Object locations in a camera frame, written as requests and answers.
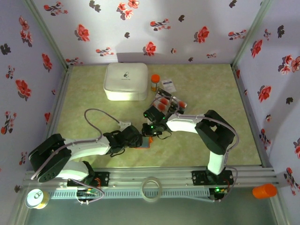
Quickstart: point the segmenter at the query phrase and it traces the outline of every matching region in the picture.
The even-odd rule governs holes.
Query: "orange plastic cup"
[[[252,194],[258,199],[271,198],[277,194],[277,189],[272,184],[264,184],[253,188]]]

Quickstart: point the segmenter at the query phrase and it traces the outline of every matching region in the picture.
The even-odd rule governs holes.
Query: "orange object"
[[[258,199],[271,198],[277,194],[277,189],[272,184],[264,184],[253,188],[252,194]]]
[[[152,91],[157,91],[159,81],[160,81],[160,77],[158,74],[153,74],[151,76],[151,90]]]

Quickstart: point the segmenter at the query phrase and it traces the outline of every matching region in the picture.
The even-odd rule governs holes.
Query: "tape roll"
[[[153,198],[147,197],[144,193],[144,188],[145,188],[146,184],[148,184],[149,182],[156,183],[156,185],[158,186],[158,194],[157,194],[157,196],[155,196]],[[148,201],[150,203],[156,202],[161,197],[162,192],[163,192],[162,185],[161,185],[160,181],[157,178],[148,177],[142,182],[141,195],[142,195],[142,198],[145,199],[146,201]]]

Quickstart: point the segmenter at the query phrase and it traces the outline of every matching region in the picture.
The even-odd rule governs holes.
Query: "pill bottle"
[[[160,77],[158,74],[153,74],[151,76],[151,90],[157,91],[158,90],[158,83],[159,83]]]

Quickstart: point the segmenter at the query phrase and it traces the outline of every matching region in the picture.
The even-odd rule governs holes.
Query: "orange bottle cap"
[[[160,80],[160,77],[159,77],[158,74],[153,74],[153,75],[151,76],[151,81],[152,81],[153,83],[158,83],[159,80]]]

